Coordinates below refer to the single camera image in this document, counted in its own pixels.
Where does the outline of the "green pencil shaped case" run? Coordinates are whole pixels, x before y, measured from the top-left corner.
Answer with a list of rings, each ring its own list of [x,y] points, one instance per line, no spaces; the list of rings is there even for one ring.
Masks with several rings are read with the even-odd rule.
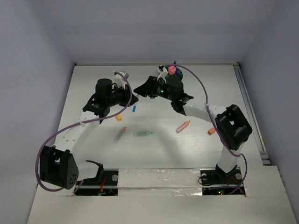
[[[138,131],[138,132],[133,133],[133,136],[134,137],[144,137],[144,136],[149,136],[152,134],[153,134],[153,132],[151,132],[151,131]]]

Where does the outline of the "pink capped bottle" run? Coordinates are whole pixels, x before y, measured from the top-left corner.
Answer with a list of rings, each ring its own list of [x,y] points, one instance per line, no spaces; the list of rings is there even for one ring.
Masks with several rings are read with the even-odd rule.
[[[169,66],[168,67],[168,74],[169,75],[176,75],[176,67],[175,66]]]

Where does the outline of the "teal round pen holder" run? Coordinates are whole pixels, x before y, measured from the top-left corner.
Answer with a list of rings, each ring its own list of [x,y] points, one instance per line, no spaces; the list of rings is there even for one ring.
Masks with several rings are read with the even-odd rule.
[[[177,77],[179,77],[180,80],[182,80],[183,79],[183,73],[182,73],[182,71],[176,67],[176,72],[177,72],[176,75],[169,75],[168,74],[166,76],[165,80],[167,80],[171,76],[177,76]]]

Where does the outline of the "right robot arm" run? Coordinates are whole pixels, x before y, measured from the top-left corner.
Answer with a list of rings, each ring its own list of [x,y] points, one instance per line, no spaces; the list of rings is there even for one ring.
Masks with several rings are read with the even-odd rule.
[[[237,105],[220,107],[197,101],[184,92],[182,81],[174,76],[167,78],[165,83],[150,76],[144,84],[134,89],[134,93],[145,98],[165,98],[171,101],[177,113],[211,122],[223,143],[221,157],[215,167],[215,178],[221,183],[232,178],[241,148],[252,134],[252,127]]]

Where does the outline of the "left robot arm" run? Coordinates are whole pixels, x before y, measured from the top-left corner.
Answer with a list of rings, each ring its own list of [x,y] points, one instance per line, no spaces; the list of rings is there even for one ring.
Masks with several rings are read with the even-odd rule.
[[[111,107],[119,105],[125,110],[137,101],[125,74],[99,79],[77,122],[50,136],[40,147],[35,164],[38,185],[48,192],[72,189],[79,177],[74,155],[87,137],[103,120],[117,116],[109,114]]]

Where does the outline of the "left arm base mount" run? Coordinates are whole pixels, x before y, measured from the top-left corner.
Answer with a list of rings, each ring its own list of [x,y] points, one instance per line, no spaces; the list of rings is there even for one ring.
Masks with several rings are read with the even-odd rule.
[[[117,196],[118,195],[118,169],[104,169],[103,164],[92,160],[86,162],[98,167],[93,178],[77,181],[74,194],[77,196]]]

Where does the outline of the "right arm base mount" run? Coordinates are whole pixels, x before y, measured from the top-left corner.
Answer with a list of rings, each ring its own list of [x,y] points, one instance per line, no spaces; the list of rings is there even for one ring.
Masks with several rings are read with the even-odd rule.
[[[245,173],[235,165],[228,173],[218,165],[215,168],[200,171],[198,183],[203,187],[203,195],[243,195],[245,196],[244,180],[247,177],[248,165],[245,165]]]

